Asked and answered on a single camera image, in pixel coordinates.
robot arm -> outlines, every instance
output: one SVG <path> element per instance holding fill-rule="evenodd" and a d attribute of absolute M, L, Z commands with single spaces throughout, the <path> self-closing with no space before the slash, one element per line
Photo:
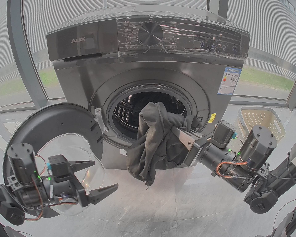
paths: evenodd
<path fill-rule="evenodd" d="M 231 138 L 236 137 L 235 131 L 236 127 L 226 121 L 218 122 L 214 132 L 206 136 L 172 128 L 189 150 L 184 160 L 186 166 L 202 163 L 212 171 L 212 176 L 218 175 L 240 192 L 252 184 L 244 201 L 253 212 L 266 213 L 295 184 L 296 144 L 287 159 L 270 172 L 266 160 L 277 146 L 270 130 L 254 126 L 238 152 L 227 147 Z"/>
<path fill-rule="evenodd" d="M 68 161 L 63 155 L 51 156 L 48 176 L 39 176 L 31 145 L 14 144 L 7 154 L 13 175 L 7 177 L 7 186 L 0 184 L 0 214 L 14 225 L 39 220 L 52 206 L 97 204 L 118 188 L 114 184 L 86 194 L 74 173 L 94 165 L 95 161 Z M 25 212 L 37 217 L 27 219 Z"/>

yellow warning sticker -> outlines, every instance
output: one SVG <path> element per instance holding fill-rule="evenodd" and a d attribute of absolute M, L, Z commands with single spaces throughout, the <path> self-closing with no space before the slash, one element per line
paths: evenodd
<path fill-rule="evenodd" d="M 215 117 L 216 117 L 216 113 L 213 113 L 211 115 L 210 120 L 208 121 L 208 123 L 212 123 L 214 121 Z"/>

rotary knob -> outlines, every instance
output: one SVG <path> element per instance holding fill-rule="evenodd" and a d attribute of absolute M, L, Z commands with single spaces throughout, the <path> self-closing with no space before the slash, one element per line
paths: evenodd
<path fill-rule="evenodd" d="M 139 40 L 145 45 L 158 44 L 163 38 L 161 26 L 155 22 L 147 22 L 139 28 Z"/>

star pattern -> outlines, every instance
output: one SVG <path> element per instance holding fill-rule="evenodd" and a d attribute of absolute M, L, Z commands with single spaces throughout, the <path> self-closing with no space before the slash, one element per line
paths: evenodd
<path fill-rule="evenodd" d="M 269 122 L 266 123 L 266 119 L 269 120 L 269 118 L 266 116 L 265 113 L 253 113 L 253 112 L 244 112 L 244 120 L 246 125 L 248 126 L 249 130 L 252 129 L 253 126 L 257 125 L 257 124 L 262 124 L 264 126 L 267 126 L 267 128 L 270 129 L 270 131 L 275 135 L 275 137 L 278 139 L 279 137 L 279 131 L 276 127 L 276 125 L 273 122 Z"/>

grass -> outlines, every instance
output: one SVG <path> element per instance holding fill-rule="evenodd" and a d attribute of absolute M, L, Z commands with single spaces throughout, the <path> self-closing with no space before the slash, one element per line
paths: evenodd
<path fill-rule="evenodd" d="M 275 87 L 289 91 L 294 85 L 294 81 L 283 76 L 246 66 L 242 69 L 239 80 L 260 83 L 268 87 Z"/>
<path fill-rule="evenodd" d="M 54 87 L 59 85 L 59 81 L 53 69 L 40 70 L 38 73 L 44 87 Z M 15 94 L 24 91 L 26 91 L 26 88 L 24 83 L 20 79 L 12 79 L 0 83 L 0 96 Z"/>
<path fill-rule="evenodd" d="M 38 73 L 44 87 L 54 87 L 59 85 L 59 81 L 53 69 L 39 70 Z M 294 84 L 294 81 L 283 76 L 247 66 L 243 68 L 239 80 L 252 83 L 260 83 L 267 87 L 274 87 L 289 91 L 292 89 Z M 0 96 L 10 95 L 23 91 L 26 91 L 26 88 L 24 86 L 24 83 L 20 79 L 12 79 L 0 84 Z"/>

